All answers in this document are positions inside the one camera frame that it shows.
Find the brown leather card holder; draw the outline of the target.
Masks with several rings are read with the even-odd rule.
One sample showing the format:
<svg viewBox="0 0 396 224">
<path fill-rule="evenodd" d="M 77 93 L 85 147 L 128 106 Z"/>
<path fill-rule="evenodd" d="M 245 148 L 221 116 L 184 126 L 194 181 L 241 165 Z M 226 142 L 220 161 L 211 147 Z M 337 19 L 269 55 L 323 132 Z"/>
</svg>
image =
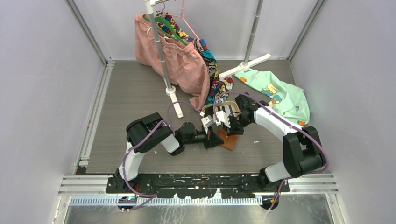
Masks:
<svg viewBox="0 0 396 224">
<path fill-rule="evenodd" d="M 220 146 L 229 150 L 233 151 L 238 140 L 239 136 L 238 135 L 227 135 L 227 132 L 223 129 L 219 129 L 217 132 L 217 135 L 223 140 L 223 144 Z"/>
</svg>

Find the beige oval card tray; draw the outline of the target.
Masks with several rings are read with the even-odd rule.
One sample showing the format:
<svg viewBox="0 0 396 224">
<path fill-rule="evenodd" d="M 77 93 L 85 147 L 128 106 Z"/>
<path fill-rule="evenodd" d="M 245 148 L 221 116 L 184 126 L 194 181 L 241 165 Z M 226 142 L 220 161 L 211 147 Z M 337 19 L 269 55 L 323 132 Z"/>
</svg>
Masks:
<svg viewBox="0 0 396 224">
<path fill-rule="evenodd" d="M 201 117 L 212 116 L 214 118 L 215 112 L 223 111 L 227 116 L 236 116 L 240 113 L 240 109 L 238 105 L 234 101 L 223 101 L 217 103 L 215 106 L 215 110 L 213 109 L 213 104 L 207 104 L 202 108 L 200 113 Z"/>
</svg>

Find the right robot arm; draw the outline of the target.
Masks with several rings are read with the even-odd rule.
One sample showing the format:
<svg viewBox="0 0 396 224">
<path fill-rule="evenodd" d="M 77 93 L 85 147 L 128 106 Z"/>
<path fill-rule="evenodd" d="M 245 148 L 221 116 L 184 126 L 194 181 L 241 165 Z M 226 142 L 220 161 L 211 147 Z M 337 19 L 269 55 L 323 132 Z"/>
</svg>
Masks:
<svg viewBox="0 0 396 224">
<path fill-rule="evenodd" d="M 326 168 L 327 157 L 316 128 L 292 124 L 247 93 L 238 95 L 235 102 L 239 111 L 229 115 L 229 124 L 225 125 L 227 134 L 242 135 L 245 127 L 256 124 L 270 131 L 283 144 L 283 159 L 259 171 L 258 184 L 262 190 L 270 192 L 288 178 Z"/>
</svg>

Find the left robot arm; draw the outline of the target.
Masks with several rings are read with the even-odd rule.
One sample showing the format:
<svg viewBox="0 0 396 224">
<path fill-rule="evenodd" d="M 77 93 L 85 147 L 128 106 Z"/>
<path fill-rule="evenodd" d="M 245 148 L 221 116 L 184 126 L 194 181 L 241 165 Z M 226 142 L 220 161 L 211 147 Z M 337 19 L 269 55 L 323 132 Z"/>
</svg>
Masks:
<svg viewBox="0 0 396 224">
<path fill-rule="evenodd" d="M 199 131 L 193 123 L 185 122 L 173 131 L 157 112 L 131 122 L 126 132 L 126 152 L 115 174 L 118 187 L 126 193 L 136 187 L 135 178 L 144 155 L 157 145 L 176 156 L 185 150 L 185 145 L 203 144 L 208 149 L 224 144 L 211 126 L 203 126 Z"/>
</svg>

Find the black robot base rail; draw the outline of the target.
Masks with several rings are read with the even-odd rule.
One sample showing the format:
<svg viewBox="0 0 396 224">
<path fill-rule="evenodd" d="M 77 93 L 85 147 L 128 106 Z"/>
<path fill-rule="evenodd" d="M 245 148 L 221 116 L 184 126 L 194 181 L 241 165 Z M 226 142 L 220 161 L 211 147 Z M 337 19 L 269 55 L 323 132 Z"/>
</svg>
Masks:
<svg viewBox="0 0 396 224">
<path fill-rule="evenodd" d="M 156 194 L 157 198 L 213 198 L 219 192 L 223 199 L 252 198 L 256 193 L 288 192 L 288 183 L 263 185 L 258 174 L 138 174 L 129 181 L 137 192 Z"/>
</svg>

